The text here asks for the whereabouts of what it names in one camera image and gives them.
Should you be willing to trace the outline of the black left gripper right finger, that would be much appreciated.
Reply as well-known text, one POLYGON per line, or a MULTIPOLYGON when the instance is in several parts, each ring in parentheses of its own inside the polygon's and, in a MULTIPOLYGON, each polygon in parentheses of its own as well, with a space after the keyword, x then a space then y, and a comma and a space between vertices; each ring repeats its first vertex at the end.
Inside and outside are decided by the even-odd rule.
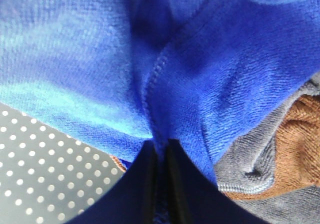
POLYGON ((172 224, 263 224, 204 177, 176 139, 165 150, 167 203, 172 224))

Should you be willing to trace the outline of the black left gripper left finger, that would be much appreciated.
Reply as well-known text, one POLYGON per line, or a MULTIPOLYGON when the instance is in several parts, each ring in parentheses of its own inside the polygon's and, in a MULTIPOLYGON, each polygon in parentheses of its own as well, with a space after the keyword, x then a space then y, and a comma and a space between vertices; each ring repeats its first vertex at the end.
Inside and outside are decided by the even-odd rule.
POLYGON ((129 170, 95 204, 69 224, 152 224, 155 215, 157 155, 145 141, 129 170))

